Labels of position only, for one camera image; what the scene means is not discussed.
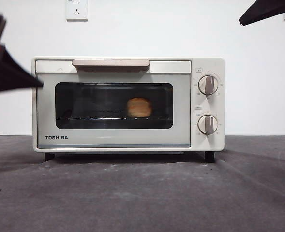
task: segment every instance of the white toaster oven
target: white toaster oven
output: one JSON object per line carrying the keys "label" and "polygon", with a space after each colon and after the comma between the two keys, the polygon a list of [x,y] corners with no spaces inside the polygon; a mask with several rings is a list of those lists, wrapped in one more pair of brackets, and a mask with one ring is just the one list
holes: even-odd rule
{"label": "white toaster oven", "polygon": [[36,57],[33,147],[55,153],[224,148],[221,58]]}

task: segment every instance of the oven handle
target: oven handle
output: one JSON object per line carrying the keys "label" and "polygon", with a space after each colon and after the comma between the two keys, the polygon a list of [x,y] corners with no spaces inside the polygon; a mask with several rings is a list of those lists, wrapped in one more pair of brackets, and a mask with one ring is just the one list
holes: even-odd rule
{"label": "oven handle", "polygon": [[74,59],[72,65],[86,72],[136,73],[149,70],[150,62],[143,59]]}

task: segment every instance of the white knob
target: white knob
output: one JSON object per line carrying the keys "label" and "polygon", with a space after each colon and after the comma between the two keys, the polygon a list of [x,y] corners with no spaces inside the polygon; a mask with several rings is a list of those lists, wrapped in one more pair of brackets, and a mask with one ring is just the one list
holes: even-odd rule
{"label": "white knob", "polygon": [[218,129],[218,122],[215,117],[205,115],[199,119],[198,128],[203,134],[210,135],[215,133]]}
{"label": "white knob", "polygon": [[218,81],[213,75],[203,76],[198,82],[200,92],[205,95],[212,95],[218,90]]}

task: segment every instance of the glass window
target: glass window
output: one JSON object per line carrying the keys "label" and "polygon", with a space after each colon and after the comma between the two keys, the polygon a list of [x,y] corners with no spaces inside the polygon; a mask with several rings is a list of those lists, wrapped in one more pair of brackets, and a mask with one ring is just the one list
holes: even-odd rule
{"label": "glass window", "polygon": [[60,129],[168,129],[173,125],[169,83],[72,83],[55,87]]}

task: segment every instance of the bread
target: bread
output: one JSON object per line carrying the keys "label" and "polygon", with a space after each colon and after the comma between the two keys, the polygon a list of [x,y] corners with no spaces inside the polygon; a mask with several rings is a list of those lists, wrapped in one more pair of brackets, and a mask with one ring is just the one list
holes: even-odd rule
{"label": "bread", "polygon": [[132,98],[127,101],[129,117],[149,117],[152,113],[151,102],[145,98]]}

